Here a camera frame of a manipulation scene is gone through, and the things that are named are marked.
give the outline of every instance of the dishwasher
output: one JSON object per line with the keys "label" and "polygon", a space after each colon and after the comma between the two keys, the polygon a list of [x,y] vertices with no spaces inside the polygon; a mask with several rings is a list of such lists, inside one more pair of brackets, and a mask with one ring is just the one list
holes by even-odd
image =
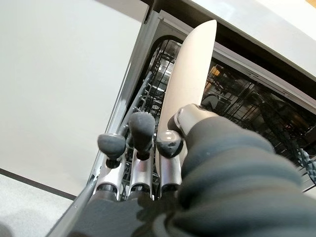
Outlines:
{"label": "dishwasher", "polygon": [[[192,30],[163,10],[151,12],[140,31],[121,95],[107,128],[109,133],[114,133],[118,128],[127,140],[123,158],[117,164],[109,164],[103,161],[99,152],[88,189],[82,191],[61,220],[70,218],[67,215],[79,215],[78,210],[73,211],[73,206],[84,206],[100,184],[111,184],[106,189],[114,191],[117,200],[128,199],[131,190],[138,188],[150,190],[151,198],[159,199],[161,180],[157,160],[154,159],[153,166],[148,168],[152,169],[152,177],[146,186],[139,187],[133,181],[135,149],[126,125],[133,112],[150,114],[155,124],[155,146],[169,79],[183,40]],[[212,55],[200,108],[266,138],[275,152],[291,161],[301,173],[302,191],[313,188],[316,184],[316,100],[218,42],[214,44]],[[156,147],[152,152],[151,155],[157,157]],[[100,167],[109,165],[114,165],[112,170],[116,171],[112,176],[120,176],[121,182],[115,183],[112,181],[114,178],[107,175],[112,172],[111,169],[103,171],[105,173],[101,170],[100,173]],[[108,180],[97,180],[104,174]],[[60,228],[62,223],[57,223],[54,230]]]}

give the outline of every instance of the wire rack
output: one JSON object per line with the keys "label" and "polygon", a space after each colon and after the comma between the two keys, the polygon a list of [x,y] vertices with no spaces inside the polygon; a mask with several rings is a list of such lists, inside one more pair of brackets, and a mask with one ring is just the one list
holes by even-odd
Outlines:
{"label": "wire rack", "polygon": [[[138,108],[155,118],[154,139],[165,91],[180,47],[181,44],[173,40],[162,41],[148,69],[153,76]],[[306,134],[316,127],[315,115],[216,59],[212,59],[210,64],[201,105],[245,129],[259,133],[271,142],[277,154],[297,166],[298,149],[316,155],[316,135],[315,139],[306,138]],[[129,184],[132,153],[132,149],[127,152],[123,185]],[[154,166],[153,190],[157,190],[158,186],[159,176]]]}

